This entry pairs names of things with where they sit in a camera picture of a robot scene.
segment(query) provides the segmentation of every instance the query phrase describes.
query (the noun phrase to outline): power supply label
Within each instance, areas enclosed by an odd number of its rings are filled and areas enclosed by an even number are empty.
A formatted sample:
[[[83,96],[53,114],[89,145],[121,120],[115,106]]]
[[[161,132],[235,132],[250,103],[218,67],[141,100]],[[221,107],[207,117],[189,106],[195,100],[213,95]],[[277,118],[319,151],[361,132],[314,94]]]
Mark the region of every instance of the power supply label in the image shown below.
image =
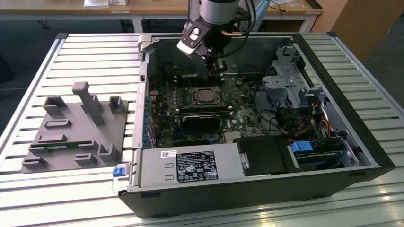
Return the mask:
[[[175,162],[179,183],[218,179],[213,151],[177,154]]]

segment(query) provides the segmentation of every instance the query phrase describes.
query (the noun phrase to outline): green circuit board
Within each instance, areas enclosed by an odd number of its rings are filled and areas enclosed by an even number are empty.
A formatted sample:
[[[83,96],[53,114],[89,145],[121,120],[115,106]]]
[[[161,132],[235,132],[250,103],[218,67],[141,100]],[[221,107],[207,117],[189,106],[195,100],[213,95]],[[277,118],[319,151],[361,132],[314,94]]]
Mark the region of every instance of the green circuit board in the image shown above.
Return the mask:
[[[225,143],[225,132],[238,131],[242,137],[262,135],[261,123],[251,104],[253,83],[235,85],[235,76],[223,77],[219,87],[219,100],[230,105],[231,115],[219,119],[218,128],[211,131],[187,131],[177,127],[181,116],[174,114],[177,106],[191,105],[190,88],[177,88],[170,83],[161,87],[155,98],[155,146],[158,148],[185,146],[183,144]]]

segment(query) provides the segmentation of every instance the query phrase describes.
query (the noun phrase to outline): warning symbol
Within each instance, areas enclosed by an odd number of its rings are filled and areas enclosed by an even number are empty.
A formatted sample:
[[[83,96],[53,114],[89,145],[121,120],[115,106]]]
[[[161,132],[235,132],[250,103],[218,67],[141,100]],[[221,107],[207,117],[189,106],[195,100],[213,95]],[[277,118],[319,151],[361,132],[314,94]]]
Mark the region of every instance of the warning symbol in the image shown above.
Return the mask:
[[[183,166],[178,166],[178,173],[185,171],[185,167]]]

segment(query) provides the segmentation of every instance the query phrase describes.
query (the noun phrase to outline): red wire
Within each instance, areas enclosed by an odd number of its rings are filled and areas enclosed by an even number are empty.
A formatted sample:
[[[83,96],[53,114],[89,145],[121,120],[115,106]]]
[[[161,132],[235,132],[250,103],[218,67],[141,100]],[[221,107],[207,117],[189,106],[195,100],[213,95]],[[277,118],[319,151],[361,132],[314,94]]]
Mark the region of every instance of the red wire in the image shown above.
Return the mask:
[[[302,119],[307,118],[307,116],[303,116],[298,121],[298,129],[301,129]]]

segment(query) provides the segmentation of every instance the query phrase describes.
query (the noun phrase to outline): wooden table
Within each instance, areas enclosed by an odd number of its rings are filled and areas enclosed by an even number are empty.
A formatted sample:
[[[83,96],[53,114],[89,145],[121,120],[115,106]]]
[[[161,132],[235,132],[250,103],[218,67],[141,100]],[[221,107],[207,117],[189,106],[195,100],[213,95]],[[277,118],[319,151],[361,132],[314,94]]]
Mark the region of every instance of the wooden table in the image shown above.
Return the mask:
[[[321,9],[313,9],[305,0],[279,5],[279,10],[267,8],[263,20],[302,20],[299,32],[309,32]],[[131,21],[135,32],[142,32],[143,19],[186,19],[187,0],[134,0]]]
[[[0,20],[130,20],[133,2],[83,9],[83,0],[0,0]]]
[[[113,20],[133,21],[135,33],[142,33],[143,19],[186,19],[187,0],[130,0],[126,6],[83,9],[83,0],[0,0],[0,20]],[[313,9],[305,0],[267,8],[263,20],[302,20],[299,32],[309,32],[321,9]]]

